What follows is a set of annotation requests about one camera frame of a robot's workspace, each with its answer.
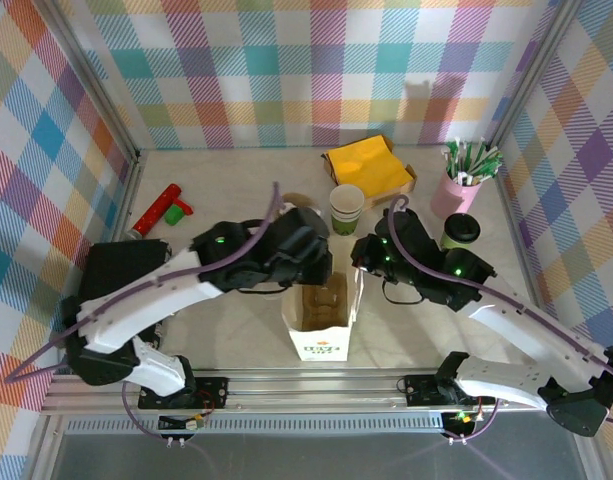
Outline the white paper takeout bag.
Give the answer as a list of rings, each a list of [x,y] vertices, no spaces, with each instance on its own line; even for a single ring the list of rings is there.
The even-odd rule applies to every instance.
[[[335,271],[324,285],[345,286],[347,289],[347,320],[345,327],[332,327],[320,331],[303,331],[302,288],[292,287],[282,298],[282,318],[299,358],[305,362],[345,362],[348,359],[350,337],[357,320],[363,293],[363,277],[350,267]]]

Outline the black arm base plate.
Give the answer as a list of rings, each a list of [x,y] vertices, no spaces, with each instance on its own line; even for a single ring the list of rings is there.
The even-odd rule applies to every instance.
[[[179,392],[162,397],[142,387],[138,400],[141,410],[212,410],[223,409],[228,397],[227,377],[197,377]]]
[[[443,406],[452,403],[452,397],[440,387],[434,375],[406,375],[402,388],[408,407]]]

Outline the red star-print tube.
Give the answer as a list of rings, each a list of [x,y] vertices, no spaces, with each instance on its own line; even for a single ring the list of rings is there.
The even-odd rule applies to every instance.
[[[177,199],[182,189],[175,183],[169,184],[163,192],[155,199],[144,214],[135,222],[129,232],[138,238],[144,238],[164,216]]]

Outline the stack of paper cups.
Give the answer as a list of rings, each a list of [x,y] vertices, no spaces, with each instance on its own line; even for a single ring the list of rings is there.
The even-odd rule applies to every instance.
[[[338,185],[331,191],[329,203],[334,232],[341,236],[354,233],[365,204],[362,190],[355,185]]]

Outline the black flat box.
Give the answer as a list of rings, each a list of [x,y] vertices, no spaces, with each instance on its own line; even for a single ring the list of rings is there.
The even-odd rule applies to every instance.
[[[110,294],[164,265],[171,253],[170,245],[159,239],[94,244],[77,298],[88,301]]]

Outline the pink straw holder cup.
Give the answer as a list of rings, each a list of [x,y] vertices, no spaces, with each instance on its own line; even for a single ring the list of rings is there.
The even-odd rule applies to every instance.
[[[455,213],[467,213],[481,187],[481,184],[461,186],[443,172],[430,202],[432,213],[441,220]]]

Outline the black plastic cup lid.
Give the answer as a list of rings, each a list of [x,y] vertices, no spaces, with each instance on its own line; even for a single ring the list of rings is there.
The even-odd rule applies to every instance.
[[[459,243],[457,248],[469,248],[481,235],[478,221],[467,213],[454,213],[444,222],[444,230]]]

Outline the aluminium frame post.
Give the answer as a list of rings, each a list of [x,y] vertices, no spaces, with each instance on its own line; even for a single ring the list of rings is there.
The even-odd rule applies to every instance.
[[[547,69],[584,0],[549,0],[503,94],[489,131],[489,144],[502,146]]]
[[[120,149],[126,153],[133,164],[138,164],[140,150],[136,147],[128,129],[120,118],[118,111],[105,91],[99,76],[95,73],[84,49],[81,47],[74,30],[57,4],[57,0],[33,0],[57,42],[64,50],[72,69],[81,81],[84,89],[91,95],[102,119],[108,126]]]

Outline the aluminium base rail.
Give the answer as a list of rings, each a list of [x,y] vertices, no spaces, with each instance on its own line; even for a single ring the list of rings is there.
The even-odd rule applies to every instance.
[[[432,369],[402,368],[262,368],[197,370],[199,377],[228,379],[226,402],[207,407],[217,414],[400,413],[409,409],[406,375],[431,375]],[[141,409],[140,387],[116,383],[89,386],[75,375],[58,375],[49,387],[41,413],[48,415],[189,414],[193,409]]]

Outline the small circuit board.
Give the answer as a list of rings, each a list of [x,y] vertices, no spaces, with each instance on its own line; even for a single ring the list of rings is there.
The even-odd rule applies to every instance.
[[[455,434],[471,434],[478,423],[483,421],[483,416],[475,412],[456,411],[442,414],[442,422],[445,430]]]
[[[201,414],[184,418],[160,415],[157,421],[157,428],[159,430],[197,431],[205,426],[206,418]]]

